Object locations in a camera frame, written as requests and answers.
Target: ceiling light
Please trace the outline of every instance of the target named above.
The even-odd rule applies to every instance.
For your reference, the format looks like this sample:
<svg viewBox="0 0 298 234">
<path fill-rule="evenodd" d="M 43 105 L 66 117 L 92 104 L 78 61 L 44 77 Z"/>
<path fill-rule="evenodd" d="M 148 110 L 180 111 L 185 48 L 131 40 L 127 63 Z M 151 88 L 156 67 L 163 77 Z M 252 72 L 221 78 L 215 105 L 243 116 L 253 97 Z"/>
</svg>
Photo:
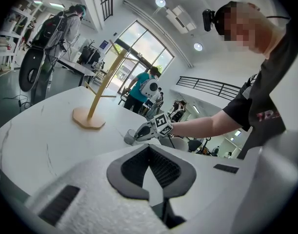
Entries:
<svg viewBox="0 0 298 234">
<path fill-rule="evenodd" d="M 158 7 L 164 7 L 166 5 L 165 0 L 155 0 Z"/>
<path fill-rule="evenodd" d="M 198 111 L 197 107 L 195 105 L 193 105 L 193 107 L 197 111 L 197 113 L 199 114 L 199 111 Z"/>
<path fill-rule="evenodd" d="M 51 6 L 54 6 L 54 7 L 59 7 L 59 8 L 63 8 L 64 9 L 64 6 L 62 4 L 57 4 L 57 3 L 50 3 Z"/>
<path fill-rule="evenodd" d="M 197 50 L 197 51 L 201 51 L 203 49 L 203 46 L 202 44 L 200 43 L 195 43 L 194 44 L 194 48 Z"/>
<path fill-rule="evenodd" d="M 239 136 L 241 134 L 240 130 L 237 130 L 237 132 L 235 133 L 235 136 Z"/>
</svg>

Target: black t-shirt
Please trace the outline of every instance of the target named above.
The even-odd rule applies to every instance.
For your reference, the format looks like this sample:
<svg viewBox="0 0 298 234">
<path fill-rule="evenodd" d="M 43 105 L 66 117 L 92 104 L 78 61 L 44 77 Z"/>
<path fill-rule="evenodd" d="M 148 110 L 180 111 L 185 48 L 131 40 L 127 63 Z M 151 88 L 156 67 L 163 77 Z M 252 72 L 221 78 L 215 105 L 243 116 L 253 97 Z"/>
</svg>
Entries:
<svg viewBox="0 0 298 234">
<path fill-rule="evenodd" d="M 286 25 L 285 36 L 271 52 L 269 59 L 262 63 L 258 75 L 249 78 L 236 98 L 223 109 L 245 131 L 253 127 L 239 159 L 244 159 L 249 149 L 262 146 L 271 137 L 285 131 L 280 113 L 269 94 L 288 71 L 297 54 L 298 36 L 293 32 L 290 21 Z"/>
</svg>

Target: glass door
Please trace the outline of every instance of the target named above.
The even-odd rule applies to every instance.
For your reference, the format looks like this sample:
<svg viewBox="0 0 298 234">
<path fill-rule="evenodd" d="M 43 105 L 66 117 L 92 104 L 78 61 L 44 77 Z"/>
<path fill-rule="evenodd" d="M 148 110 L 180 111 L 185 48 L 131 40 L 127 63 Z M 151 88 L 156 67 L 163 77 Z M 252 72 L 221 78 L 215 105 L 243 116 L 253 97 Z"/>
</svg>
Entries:
<svg viewBox="0 0 298 234">
<path fill-rule="evenodd" d="M 123 84 L 121 85 L 118 93 L 121 94 L 124 87 L 128 87 L 129 84 L 131 83 L 131 81 L 140 73 L 143 73 L 147 70 L 147 68 L 145 66 L 143 66 L 142 64 L 140 64 L 140 62 L 137 63 L 137 65 L 134 67 L 134 69 L 132 70 L 132 72 L 130 72 L 129 76 L 125 79 L 125 81 L 123 82 Z"/>
<path fill-rule="evenodd" d="M 127 57 L 132 59 L 138 59 L 137 57 L 131 54 L 128 54 Z M 131 72 L 134 70 L 137 63 L 138 61 L 124 60 L 112 76 L 107 87 L 115 92 L 119 92 L 121 86 L 125 83 L 125 81 L 129 77 Z"/>
</svg>

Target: teal shirt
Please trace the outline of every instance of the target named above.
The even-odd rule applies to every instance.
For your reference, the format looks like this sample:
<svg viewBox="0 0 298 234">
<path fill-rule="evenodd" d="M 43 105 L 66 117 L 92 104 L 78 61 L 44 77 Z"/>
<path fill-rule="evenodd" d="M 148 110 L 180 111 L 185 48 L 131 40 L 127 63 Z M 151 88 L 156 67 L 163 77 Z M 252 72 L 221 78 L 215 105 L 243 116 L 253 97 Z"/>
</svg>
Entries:
<svg viewBox="0 0 298 234">
<path fill-rule="evenodd" d="M 137 75 L 138 81 L 136 82 L 136 84 L 134 85 L 133 89 L 130 91 L 130 95 L 137 99 L 142 101 L 143 103 L 145 103 L 148 99 L 148 97 L 144 96 L 141 92 L 140 92 L 140 86 L 142 83 L 144 83 L 146 80 L 148 80 L 150 78 L 149 74 L 146 72 L 140 73 L 139 75 Z"/>
</svg>

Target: man's right arm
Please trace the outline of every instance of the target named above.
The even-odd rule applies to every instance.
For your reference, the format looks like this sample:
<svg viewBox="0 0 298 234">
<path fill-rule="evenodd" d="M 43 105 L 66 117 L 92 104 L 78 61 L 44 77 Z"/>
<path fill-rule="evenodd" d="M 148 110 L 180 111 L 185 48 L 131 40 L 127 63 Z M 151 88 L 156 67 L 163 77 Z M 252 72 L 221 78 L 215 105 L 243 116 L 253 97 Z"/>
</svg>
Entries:
<svg viewBox="0 0 298 234">
<path fill-rule="evenodd" d="M 223 110 L 212 117 L 197 118 L 189 121 L 173 123 L 172 134 L 183 137 L 214 137 L 241 128 Z"/>
</svg>

